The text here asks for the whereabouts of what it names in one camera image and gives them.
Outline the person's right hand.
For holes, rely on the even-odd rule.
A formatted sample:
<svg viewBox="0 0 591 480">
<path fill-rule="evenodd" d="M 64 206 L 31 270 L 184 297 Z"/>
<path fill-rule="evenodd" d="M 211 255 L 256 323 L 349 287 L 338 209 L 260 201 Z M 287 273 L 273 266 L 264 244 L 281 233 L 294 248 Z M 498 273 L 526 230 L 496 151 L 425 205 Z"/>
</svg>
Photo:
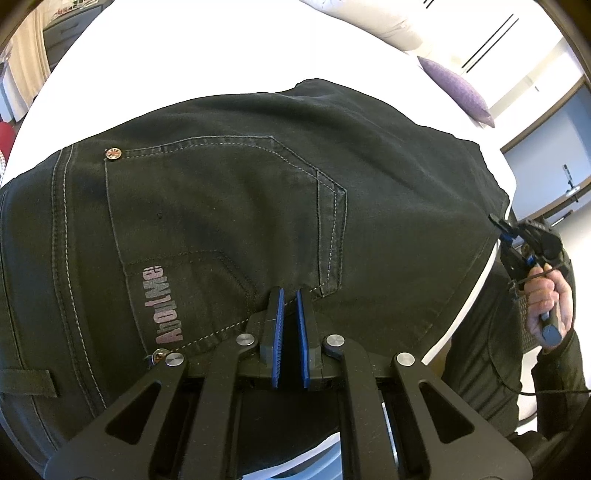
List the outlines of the person's right hand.
<svg viewBox="0 0 591 480">
<path fill-rule="evenodd" d="M 525 326 L 543 347 L 545 354 L 555 350 L 543 337 L 541 316 L 556 308 L 558 331 L 565 340 L 572 329 L 574 317 L 573 291 L 559 270 L 553 270 L 549 264 L 544 267 L 534 266 L 528 275 L 524 292 L 527 299 L 527 317 Z"/>
</svg>

